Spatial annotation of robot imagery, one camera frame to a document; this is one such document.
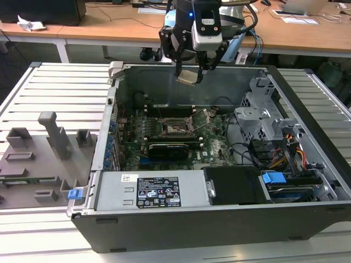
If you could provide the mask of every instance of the laptop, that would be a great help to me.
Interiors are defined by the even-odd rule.
[[[288,0],[282,7],[284,13],[318,15],[328,0]]]

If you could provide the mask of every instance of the blue drive latch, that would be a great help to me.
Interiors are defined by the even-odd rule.
[[[278,171],[266,172],[262,175],[265,184],[285,184],[286,179],[283,173]]]
[[[71,189],[68,192],[68,199],[69,200],[81,200],[83,199],[83,190],[82,189]]]

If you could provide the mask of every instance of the blue cable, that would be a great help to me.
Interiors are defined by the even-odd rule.
[[[257,57],[256,60],[254,61],[254,65],[256,65],[256,63],[258,62],[259,56],[261,55],[261,43],[259,41],[259,38],[256,36],[255,32],[253,30],[250,30],[250,32],[253,34],[253,37],[256,39],[256,41],[258,42],[258,53],[257,53]]]
[[[261,44],[259,42],[259,38],[255,35],[255,38],[258,42],[258,53],[257,53],[257,57],[256,57],[256,60],[254,61],[254,65],[256,65],[256,63],[258,62],[258,59],[259,59],[259,56],[261,55]]]

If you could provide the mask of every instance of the motherboard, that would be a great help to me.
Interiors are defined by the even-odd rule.
[[[121,169],[200,170],[235,165],[225,116],[209,108],[135,110],[118,119]]]

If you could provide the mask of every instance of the open computer chassis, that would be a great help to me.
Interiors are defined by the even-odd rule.
[[[69,203],[95,251],[308,239],[351,219],[350,166],[276,68],[218,67],[195,87],[172,72],[111,64],[85,199]]]

